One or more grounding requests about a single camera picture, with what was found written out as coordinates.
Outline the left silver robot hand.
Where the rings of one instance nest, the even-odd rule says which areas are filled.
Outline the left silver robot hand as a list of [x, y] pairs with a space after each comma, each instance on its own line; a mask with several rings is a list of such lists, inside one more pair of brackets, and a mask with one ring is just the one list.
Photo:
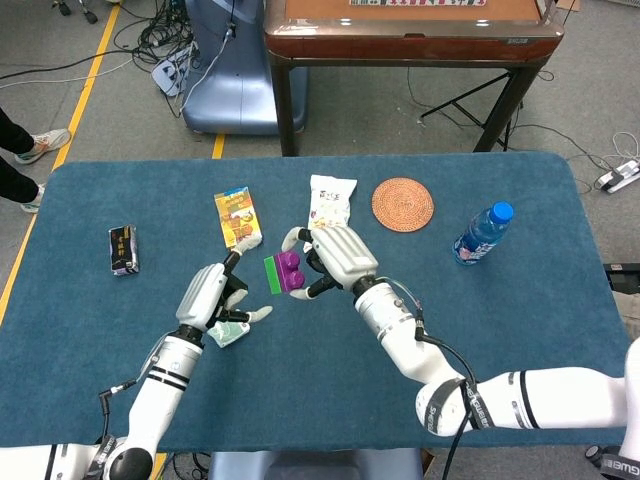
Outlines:
[[273, 311], [272, 306], [249, 312], [234, 310], [248, 294], [248, 286], [232, 274], [233, 269], [243, 254], [261, 241], [260, 234], [250, 234], [230, 249], [223, 262], [195, 274], [176, 311], [179, 327], [172, 336], [202, 348], [202, 336], [218, 322], [257, 323]]

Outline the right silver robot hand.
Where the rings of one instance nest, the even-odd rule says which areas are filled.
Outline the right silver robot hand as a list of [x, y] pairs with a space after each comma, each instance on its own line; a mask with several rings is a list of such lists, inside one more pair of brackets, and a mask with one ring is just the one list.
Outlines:
[[377, 260], [350, 227], [293, 227], [286, 234], [281, 250], [292, 250], [299, 241], [312, 246], [307, 263], [323, 276], [306, 288], [291, 290], [291, 297], [311, 300], [332, 288], [345, 290], [359, 297], [379, 283], [376, 279]]

